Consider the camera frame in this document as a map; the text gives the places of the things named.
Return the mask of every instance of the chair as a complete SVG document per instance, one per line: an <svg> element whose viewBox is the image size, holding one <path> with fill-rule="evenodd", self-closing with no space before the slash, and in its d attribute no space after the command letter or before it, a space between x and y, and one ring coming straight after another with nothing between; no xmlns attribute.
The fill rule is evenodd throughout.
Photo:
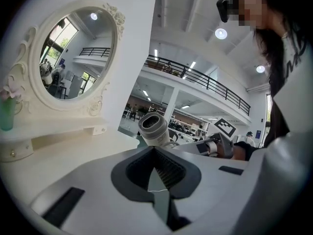
<svg viewBox="0 0 313 235"><path fill-rule="evenodd" d="M172 130L168 130L168 133L169 133L169 135L170 135L170 140L171 141L174 141L174 142L176 142L177 140L178 140L178 135L177 135L177 133L175 132L175 131L172 131Z"/></svg>

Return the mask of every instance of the white ornate mirror frame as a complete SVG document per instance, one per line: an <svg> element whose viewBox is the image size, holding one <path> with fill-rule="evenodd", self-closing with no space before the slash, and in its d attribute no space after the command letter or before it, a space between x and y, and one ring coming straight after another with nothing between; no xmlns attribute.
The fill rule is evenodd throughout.
<svg viewBox="0 0 313 235"><path fill-rule="evenodd" d="M99 8L110 19L112 51L105 71L86 93L73 99L56 99L47 92L41 81L38 69L41 49L51 29L62 18L86 7ZM103 104L102 93L110 84L110 73L117 62L114 57L119 52L124 22L124 15L114 6L99 0L77 0L52 13L39 27L33 26L28 30L8 75L22 86L25 97L17 104L14 128L0 132L0 161L14 161L32 154L33 138L79 129L91 129L93 135L105 132L106 123L97 116Z"/></svg>

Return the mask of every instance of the pink flower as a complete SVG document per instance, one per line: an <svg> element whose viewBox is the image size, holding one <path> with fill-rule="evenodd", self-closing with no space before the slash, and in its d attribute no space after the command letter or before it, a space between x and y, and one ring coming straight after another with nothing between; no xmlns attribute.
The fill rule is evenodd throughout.
<svg viewBox="0 0 313 235"><path fill-rule="evenodd" d="M16 98L18 101L22 100L22 96L24 94L24 88L18 85L12 76L8 77L8 84L5 85L0 92L0 96L2 99Z"/></svg>

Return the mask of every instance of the black sleeve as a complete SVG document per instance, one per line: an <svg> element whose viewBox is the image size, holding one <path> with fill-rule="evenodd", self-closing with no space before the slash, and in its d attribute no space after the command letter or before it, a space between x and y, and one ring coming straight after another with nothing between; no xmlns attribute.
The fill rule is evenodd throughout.
<svg viewBox="0 0 313 235"><path fill-rule="evenodd" d="M256 148L256 147L252 147L250 144L246 143L246 142L238 142L238 143L235 143L234 144L235 146L240 146L242 149L245 150L246 152L246 158L245 160L246 161L249 161L249 159L251 158L252 156L252 153L255 151L255 150L258 150L259 148Z"/></svg>

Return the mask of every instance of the railing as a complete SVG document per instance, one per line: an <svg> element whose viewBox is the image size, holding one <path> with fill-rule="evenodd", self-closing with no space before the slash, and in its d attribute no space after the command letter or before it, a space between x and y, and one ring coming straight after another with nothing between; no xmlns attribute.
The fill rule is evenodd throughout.
<svg viewBox="0 0 313 235"><path fill-rule="evenodd" d="M79 55L108 57L110 54L110 50L111 48L89 47L83 48L82 52Z"/></svg>
<svg viewBox="0 0 313 235"><path fill-rule="evenodd" d="M222 96L225 100L235 104L239 109L243 110L249 116L250 105L248 105L242 98L240 98L229 88L209 77L208 75L201 73L200 71L191 69L186 65L182 65L172 60L168 60L162 57L155 57L153 55L148 56L145 62L145 66L199 84L207 90L212 90Z"/></svg>

